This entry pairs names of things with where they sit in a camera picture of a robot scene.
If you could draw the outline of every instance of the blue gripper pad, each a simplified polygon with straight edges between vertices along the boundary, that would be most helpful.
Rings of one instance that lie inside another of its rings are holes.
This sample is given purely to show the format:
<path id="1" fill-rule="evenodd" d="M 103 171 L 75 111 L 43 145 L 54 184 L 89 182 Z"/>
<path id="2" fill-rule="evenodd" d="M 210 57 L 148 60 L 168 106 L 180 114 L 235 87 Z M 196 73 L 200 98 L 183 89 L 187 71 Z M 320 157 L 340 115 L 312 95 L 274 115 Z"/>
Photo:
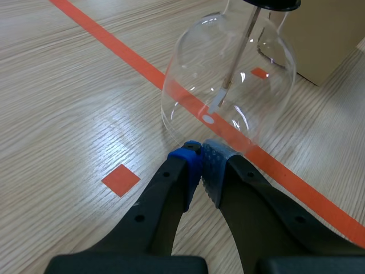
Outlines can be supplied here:
<path id="1" fill-rule="evenodd" d="M 240 153 L 216 140 L 203 143 L 203 186 L 217 208 L 221 201 L 226 162 L 237 154 Z"/>

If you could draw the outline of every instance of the orange square marker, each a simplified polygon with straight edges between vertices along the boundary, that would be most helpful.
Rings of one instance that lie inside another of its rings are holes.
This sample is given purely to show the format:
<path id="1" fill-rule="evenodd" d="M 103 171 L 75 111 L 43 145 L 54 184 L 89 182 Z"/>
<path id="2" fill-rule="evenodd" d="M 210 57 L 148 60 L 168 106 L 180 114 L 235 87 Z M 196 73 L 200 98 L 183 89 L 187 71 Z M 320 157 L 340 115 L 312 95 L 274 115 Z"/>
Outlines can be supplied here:
<path id="1" fill-rule="evenodd" d="M 124 165 L 118 166 L 102 182 L 119 197 L 126 194 L 138 183 L 140 178 Z"/>
<path id="2" fill-rule="evenodd" d="M 254 68 L 251 71 L 251 73 L 253 75 L 257 76 L 257 77 L 262 78 L 262 79 L 266 79 L 267 77 L 269 77 L 269 74 L 265 70 L 263 70 L 262 68 L 259 68 L 259 67 Z"/>

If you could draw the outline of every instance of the screw hole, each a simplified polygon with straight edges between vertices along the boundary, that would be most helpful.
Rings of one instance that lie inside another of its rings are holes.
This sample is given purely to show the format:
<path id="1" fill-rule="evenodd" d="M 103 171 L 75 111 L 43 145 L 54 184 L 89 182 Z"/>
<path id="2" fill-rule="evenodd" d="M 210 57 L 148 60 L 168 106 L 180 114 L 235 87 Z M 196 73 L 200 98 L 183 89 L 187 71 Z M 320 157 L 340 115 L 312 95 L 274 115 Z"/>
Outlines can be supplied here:
<path id="1" fill-rule="evenodd" d="M 137 216 L 135 217 L 135 221 L 136 221 L 137 223 L 141 223 L 142 221 L 144 221 L 144 216 L 143 216 L 143 215 L 137 215 Z"/>
<path id="2" fill-rule="evenodd" d="M 295 217 L 295 221 L 297 221 L 299 224 L 304 224 L 306 222 L 306 219 L 302 216 Z"/>

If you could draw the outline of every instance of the wood grain surface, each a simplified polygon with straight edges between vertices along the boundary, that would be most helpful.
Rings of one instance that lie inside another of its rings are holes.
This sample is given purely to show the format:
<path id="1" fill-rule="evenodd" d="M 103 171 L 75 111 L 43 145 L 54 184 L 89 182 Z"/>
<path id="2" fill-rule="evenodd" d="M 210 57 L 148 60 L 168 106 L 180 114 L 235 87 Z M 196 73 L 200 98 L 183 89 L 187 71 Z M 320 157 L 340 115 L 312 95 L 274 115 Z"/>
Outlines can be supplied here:
<path id="1" fill-rule="evenodd" d="M 183 31 L 218 0 L 71 1 L 161 71 Z M 263 148 L 365 225 L 365 41 L 317 87 L 297 77 Z M 43 273 L 121 219 L 175 148 L 160 91 L 46 0 L 0 3 L 0 273 Z M 119 198 L 101 179 L 141 178 Z M 276 182 L 276 187 L 283 190 Z M 199 186 L 174 254 L 242 273 L 228 226 Z"/>

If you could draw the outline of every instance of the orange tape line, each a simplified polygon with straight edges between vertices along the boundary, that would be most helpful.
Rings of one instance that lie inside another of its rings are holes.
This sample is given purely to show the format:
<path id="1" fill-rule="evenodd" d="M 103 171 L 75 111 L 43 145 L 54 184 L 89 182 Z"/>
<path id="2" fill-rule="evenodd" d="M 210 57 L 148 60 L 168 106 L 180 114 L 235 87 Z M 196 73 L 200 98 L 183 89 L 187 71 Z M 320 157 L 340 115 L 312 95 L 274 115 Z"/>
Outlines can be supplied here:
<path id="1" fill-rule="evenodd" d="M 136 183 L 139 177 L 124 165 L 118 166 L 102 182 L 119 197 L 126 194 Z"/>
<path id="2" fill-rule="evenodd" d="M 102 28 L 67 0 L 50 1 L 94 36 L 99 42 L 105 45 L 105 47 L 110 49 L 133 69 L 138 71 L 143 77 L 159 89 L 162 89 L 165 76 L 161 71 L 148 63 L 145 59 L 115 38 L 107 30 Z M 174 95 L 176 96 L 175 99 L 181 102 L 181 104 L 189 112 L 195 115 L 197 119 L 202 121 L 217 135 L 224 138 L 233 148 L 241 150 L 249 144 L 249 141 L 243 134 L 235 130 L 218 115 L 213 117 L 215 120 L 213 125 L 205 123 L 201 119 L 201 116 L 206 111 L 206 105 L 195 98 L 187 90 L 179 86 L 179 84 L 172 83 L 172 85 L 175 85 L 172 87 L 176 91 Z M 333 225 L 333 227 L 335 227 L 339 232 L 344 234 L 354 243 L 365 247 L 365 227 L 338 208 L 334 203 L 329 201 L 297 175 L 288 170 L 283 164 L 275 160 L 275 158 L 259 147 L 254 147 L 250 150 L 246 157 L 263 172 L 267 173 L 271 178 L 315 211 L 319 216 Z"/>

